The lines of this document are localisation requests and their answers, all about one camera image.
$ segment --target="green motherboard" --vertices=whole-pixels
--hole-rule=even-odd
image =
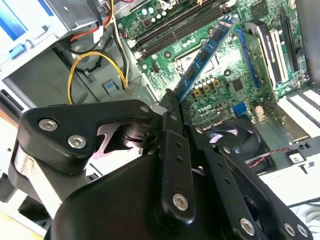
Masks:
[[[203,6],[193,0],[166,2],[143,1],[118,21],[122,31],[127,32],[126,41],[156,94],[161,98],[167,88],[175,88],[219,18],[229,15],[238,17],[239,24],[186,97],[191,102],[193,122],[210,128],[234,117],[233,106],[239,103],[245,104],[252,122],[281,118],[277,99],[303,87],[309,80],[295,0],[207,0]],[[281,11],[287,18],[289,31],[281,22]],[[265,23],[278,38],[274,58],[279,63],[283,61],[285,70],[281,74],[285,74],[276,84],[271,80],[262,40],[246,27],[252,20]],[[294,46],[293,53],[289,52],[285,30]],[[294,67],[290,62],[293,57]]]

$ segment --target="pcie slot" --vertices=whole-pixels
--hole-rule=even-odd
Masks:
[[[292,31],[290,27],[290,22],[286,16],[284,8],[280,10],[280,23],[283,31],[283,38],[287,50],[287,55],[289,59],[290,68],[292,71],[296,72],[299,70],[299,65],[296,56],[295,44],[292,36]]]
[[[286,82],[289,80],[289,77],[278,30],[273,29],[270,31],[270,34],[274,46],[275,56],[278,60],[278,65],[280,68],[281,80],[282,82]]]
[[[176,31],[171,32],[166,37],[159,39],[156,43],[146,47],[143,52],[143,57],[148,58],[149,56],[156,54],[162,49],[174,44],[176,41],[188,36],[197,29],[204,27],[205,25],[213,22],[223,15],[222,10],[218,6],[213,11],[209,12],[204,17],[195,19],[193,23],[187,24],[187,26],[181,26]]]
[[[193,4],[186,9],[180,11],[179,13],[171,16],[164,24],[157,25],[155,28],[148,30],[147,32],[141,34],[136,38],[137,46],[142,46],[143,44],[149,42],[150,40],[159,37],[161,34],[170,30],[171,27],[176,26],[177,24],[182,23],[184,20],[189,19],[195,14],[198,14],[202,11],[205,11],[207,7],[217,0],[207,0],[201,6],[198,4]]]

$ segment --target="white cable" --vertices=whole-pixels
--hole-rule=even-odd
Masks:
[[[114,28],[115,28],[115,37],[116,37],[116,40],[118,41],[120,47],[121,47],[121,50],[123,51],[123,54],[124,54],[124,58],[125,58],[125,62],[126,62],[126,70],[125,70],[125,79],[126,81],[128,82],[128,73],[129,73],[129,59],[128,59],[128,56],[127,56],[127,53],[126,53],[126,50],[121,42],[121,39],[119,37],[119,32],[118,32],[118,26],[117,26],[117,21],[115,19],[115,17],[113,16],[113,25],[114,25]]]

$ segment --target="metal screw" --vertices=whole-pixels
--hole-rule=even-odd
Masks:
[[[223,147],[223,150],[227,153],[227,154],[230,154],[231,151],[229,148],[227,148],[226,146]]]
[[[186,211],[189,207],[188,200],[186,199],[185,196],[183,196],[180,193],[174,194],[172,200],[173,200],[173,204],[180,211]]]
[[[45,131],[54,131],[58,128],[58,123],[52,119],[42,119],[39,121],[39,127]]]
[[[241,218],[240,219],[240,224],[241,224],[241,227],[243,228],[243,230],[249,234],[250,236],[254,236],[255,235],[255,228],[254,226],[252,225],[252,223],[246,219],[246,218]]]
[[[286,230],[291,236],[293,236],[293,237],[296,236],[295,230],[294,230],[294,229],[292,228],[292,226],[290,226],[288,223],[285,223],[285,224],[284,224],[284,228],[285,228],[285,230]]]
[[[83,149],[87,141],[82,136],[72,135],[68,138],[68,144],[74,149]]]
[[[175,121],[178,121],[178,118],[175,115],[170,115],[170,118],[172,118]]]
[[[308,237],[308,232],[307,232],[307,230],[306,230],[303,226],[301,226],[300,224],[298,224],[298,225],[297,225],[297,228],[298,228],[299,232],[300,232],[303,236],[305,236],[306,238]]]
[[[202,128],[200,128],[200,127],[198,127],[198,126],[195,127],[195,130],[196,130],[198,133],[200,133],[200,134],[203,134],[203,133],[204,133],[204,131],[202,130]]]
[[[140,109],[141,109],[142,111],[144,111],[145,113],[148,113],[148,112],[149,112],[148,108],[146,108],[145,106],[141,106]]]

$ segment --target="blue ram stick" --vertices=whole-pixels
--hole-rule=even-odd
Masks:
[[[185,71],[181,80],[173,90],[177,95],[177,100],[179,103],[181,103],[186,97],[189,89],[193,86],[203,69],[205,69],[208,62],[210,62],[213,55],[217,52],[238,21],[238,18],[224,16],[218,25],[215,26],[214,31],[212,31],[209,39],[201,47],[197,56],[194,58],[193,62],[187,71]]]

